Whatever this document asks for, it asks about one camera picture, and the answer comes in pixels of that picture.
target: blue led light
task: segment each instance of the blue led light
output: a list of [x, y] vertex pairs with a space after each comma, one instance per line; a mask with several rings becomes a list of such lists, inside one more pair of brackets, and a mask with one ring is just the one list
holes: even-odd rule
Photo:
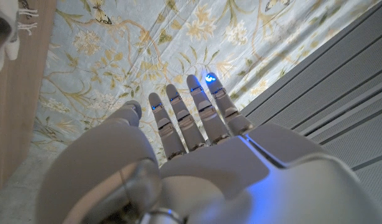
[[212, 82], [212, 81], [215, 81], [215, 80], [216, 80], [215, 77], [213, 77], [213, 76], [211, 76], [211, 75], [209, 75], [209, 74], [206, 76], [205, 79], [206, 79], [206, 82]]

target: floral curtain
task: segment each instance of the floral curtain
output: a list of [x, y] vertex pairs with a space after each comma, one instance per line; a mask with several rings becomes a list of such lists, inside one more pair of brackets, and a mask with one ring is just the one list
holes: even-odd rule
[[375, 0], [58, 0], [32, 143], [61, 151], [125, 101], [160, 163], [147, 97], [173, 111], [173, 83], [200, 121], [185, 79], [215, 72], [239, 109], [363, 14]]

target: wooden surface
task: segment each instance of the wooden surface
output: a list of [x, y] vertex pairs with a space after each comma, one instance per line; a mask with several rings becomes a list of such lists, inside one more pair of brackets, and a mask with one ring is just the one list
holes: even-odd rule
[[0, 189], [26, 158], [36, 114], [41, 79], [44, 73], [56, 0], [28, 0], [39, 17], [22, 23], [37, 22], [28, 36], [20, 30], [18, 59], [4, 62], [0, 72]]

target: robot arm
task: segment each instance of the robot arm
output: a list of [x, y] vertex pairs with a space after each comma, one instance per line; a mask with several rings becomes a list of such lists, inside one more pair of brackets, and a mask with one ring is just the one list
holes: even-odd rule
[[129, 101], [53, 163], [37, 223], [382, 223], [382, 211], [342, 161], [290, 130], [253, 127], [214, 73], [205, 80], [225, 123], [197, 78], [190, 75], [187, 84], [211, 146], [168, 85], [188, 153], [151, 93], [168, 158], [159, 169], [137, 128], [139, 103]]

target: robot finger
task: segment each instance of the robot finger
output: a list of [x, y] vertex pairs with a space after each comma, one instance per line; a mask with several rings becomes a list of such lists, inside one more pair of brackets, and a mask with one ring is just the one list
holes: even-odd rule
[[197, 77], [189, 75], [187, 77], [187, 85], [210, 142], [218, 144], [223, 142], [224, 139], [229, 138], [230, 134], [226, 126], [217, 114], [215, 107], [209, 101]]
[[158, 132], [161, 137], [166, 158], [171, 160], [175, 156], [187, 153], [158, 94], [151, 93], [148, 96], [148, 100], [158, 126]]
[[236, 136], [253, 129], [252, 123], [240, 114], [216, 74], [208, 73], [205, 80], [231, 133]]
[[183, 134], [185, 144], [189, 151], [207, 146], [205, 139], [198, 129], [193, 116], [188, 111], [183, 99], [176, 87], [172, 84], [166, 86], [166, 94], [172, 105], [180, 130]]

